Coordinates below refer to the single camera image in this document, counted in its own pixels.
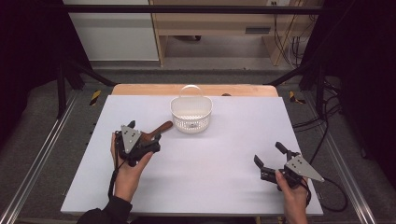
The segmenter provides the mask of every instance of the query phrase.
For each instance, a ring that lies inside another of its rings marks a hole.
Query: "hand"
[[[116,157],[116,147],[115,147],[116,135],[113,133],[111,138],[111,155],[113,156],[114,164],[116,164],[116,159],[118,160],[118,165],[123,163],[123,159],[120,156]],[[147,153],[140,162],[135,166],[131,167],[126,161],[119,169],[117,179],[115,182],[114,196],[119,197],[126,202],[130,203],[134,193],[137,190],[139,184],[140,176],[142,175],[143,169],[149,163],[151,159],[152,152]]]
[[[306,189],[299,186],[297,189],[291,189],[285,177],[276,170],[276,182],[283,191],[285,198],[284,212],[288,223],[305,224],[306,219]]]

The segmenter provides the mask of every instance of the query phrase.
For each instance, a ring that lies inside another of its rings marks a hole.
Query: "white cabinet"
[[[64,0],[66,5],[148,5],[147,0]],[[90,61],[159,61],[151,15],[69,13]]]

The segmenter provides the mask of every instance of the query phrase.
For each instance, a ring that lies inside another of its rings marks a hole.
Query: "desk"
[[[279,7],[318,7],[322,0],[291,0],[273,1]],[[150,0],[151,5],[187,5],[187,6],[271,6],[267,0]],[[277,15],[270,14],[185,14],[185,13],[153,13],[154,32],[157,40],[160,63],[166,52],[169,35],[258,35],[268,49],[271,61],[278,66],[283,59],[282,51],[286,51],[289,38],[292,36],[309,37],[315,22],[309,15]]]
[[[103,208],[113,164],[110,133],[136,120],[135,128],[149,131],[172,119],[170,101],[183,85],[119,85],[108,96],[72,186],[61,209],[80,215]],[[283,214],[283,195],[272,183],[260,180],[253,162],[257,154],[268,167],[282,168],[286,157],[275,148],[282,142],[300,151],[282,98],[273,87],[202,85],[214,103],[209,127],[198,134],[176,128],[165,132],[140,179],[132,213],[141,216],[246,216]],[[126,95],[137,90],[140,94]],[[219,96],[224,92],[258,96]],[[318,197],[309,183],[310,216],[322,215]]]

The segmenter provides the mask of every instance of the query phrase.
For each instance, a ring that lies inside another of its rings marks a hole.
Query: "plastic basket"
[[[183,96],[187,88],[199,90],[199,96]],[[203,96],[202,90],[195,85],[187,85],[180,90],[179,96],[171,102],[172,117],[177,129],[183,133],[200,133],[207,128],[212,113],[212,100]]]

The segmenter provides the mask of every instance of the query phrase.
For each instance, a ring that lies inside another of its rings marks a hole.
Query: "white tabletop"
[[[135,120],[137,130],[151,132],[172,120],[176,96],[110,95],[92,134],[61,211],[80,215],[104,208],[113,171],[111,133]],[[134,195],[132,213],[145,216],[271,216],[283,214],[283,195],[260,180],[253,161],[283,168],[280,142],[300,152],[280,97],[211,96],[213,111],[202,133],[185,134],[173,127],[160,140]],[[309,216],[323,215],[312,183]]]

